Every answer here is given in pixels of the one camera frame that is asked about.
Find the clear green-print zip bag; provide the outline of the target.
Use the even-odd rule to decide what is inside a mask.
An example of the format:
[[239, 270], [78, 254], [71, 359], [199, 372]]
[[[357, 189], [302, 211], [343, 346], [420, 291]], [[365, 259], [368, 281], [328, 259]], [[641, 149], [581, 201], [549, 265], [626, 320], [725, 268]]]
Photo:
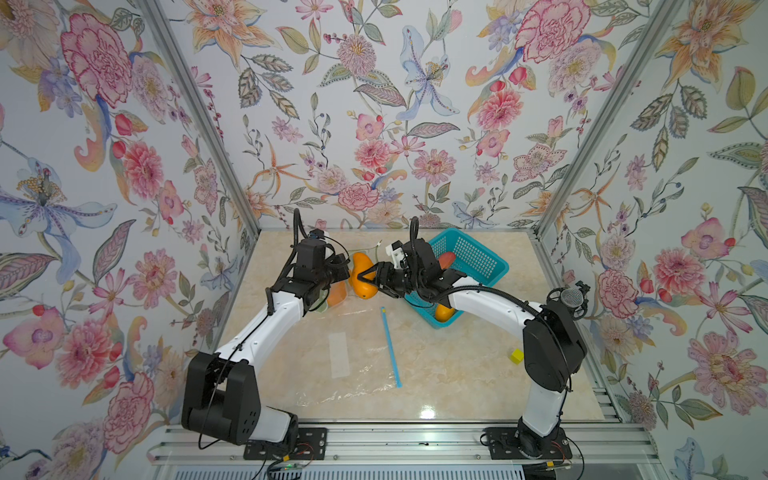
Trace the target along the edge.
[[[357, 253], [363, 253], [366, 254], [370, 259], [372, 263], [376, 263], [379, 261], [379, 247], [381, 246], [381, 241], [377, 242], [374, 246], [371, 246], [369, 248], [360, 248], [360, 249], [353, 249], [348, 250], [344, 253], [346, 258], [349, 260], [348, 263], [348, 270], [349, 272], [352, 272], [352, 269], [354, 268], [354, 259], [353, 256]], [[325, 312], [331, 308], [339, 306], [344, 300], [347, 299], [349, 295], [352, 295], [354, 293], [352, 287], [349, 284], [349, 280], [343, 280], [341, 282], [333, 283], [330, 286], [329, 291], [327, 292], [327, 295], [320, 300], [316, 302], [316, 304], [313, 306], [315, 312], [322, 313]]]

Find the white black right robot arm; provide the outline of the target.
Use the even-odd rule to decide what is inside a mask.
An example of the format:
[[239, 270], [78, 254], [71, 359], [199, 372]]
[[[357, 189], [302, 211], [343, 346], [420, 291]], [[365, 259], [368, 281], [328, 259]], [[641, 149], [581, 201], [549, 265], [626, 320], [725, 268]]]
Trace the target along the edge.
[[513, 445], [524, 457], [543, 457], [563, 432], [561, 416], [572, 389], [571, 378], [586, 357], [576, 322], [587, 313], [590, 287], [577, 282], [556, 288], [538, 304], [483, 285], [453, 268], [442, 268], [422, 239], [396, 242], [388, 248], [388, 255], [388, 261], [354, 273], [352, 278], [392, 298], [415, 294], [424, 303], [472, 314], [522, 341], [525, 371], [532, 385]]

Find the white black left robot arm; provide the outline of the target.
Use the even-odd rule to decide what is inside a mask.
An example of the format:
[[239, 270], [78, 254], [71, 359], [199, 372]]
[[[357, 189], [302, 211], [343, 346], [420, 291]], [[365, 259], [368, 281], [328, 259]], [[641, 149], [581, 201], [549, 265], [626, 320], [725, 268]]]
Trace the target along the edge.
[[263, 442], [291, 449], [298, 418], [261, 401], [258, 374], [282, 338], [307, 313], [327, 300], [331, 287], [349, 278], [349, 258], [337, 253], [319, 229], [294, 242], [291, 256], [266, 305], [214, 353], [198, 353], [187, 369], [182, 426], [215, 442]]

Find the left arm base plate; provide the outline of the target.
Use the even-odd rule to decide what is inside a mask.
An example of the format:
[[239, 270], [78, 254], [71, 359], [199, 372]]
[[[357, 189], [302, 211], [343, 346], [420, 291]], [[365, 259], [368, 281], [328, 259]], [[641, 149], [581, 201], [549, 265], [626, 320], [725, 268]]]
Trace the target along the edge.
[[299, 427], [289, 431], [280, 442], [249, 440], [245, 445], [243, 458], [247, 461], [267, 462], [286, 457], [290, 460], [323, 460], [327, 445], [327, 428]]

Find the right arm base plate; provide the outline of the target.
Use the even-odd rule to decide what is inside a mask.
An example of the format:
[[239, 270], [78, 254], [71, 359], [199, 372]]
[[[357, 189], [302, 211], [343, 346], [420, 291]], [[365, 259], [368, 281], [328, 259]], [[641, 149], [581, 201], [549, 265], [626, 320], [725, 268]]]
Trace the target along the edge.
[[561, 427], [540, 437], [524, 427], [488, 427], [480, 435], [492, 460], [535, 460], [563, 462], [571, 460], [570, 441]]

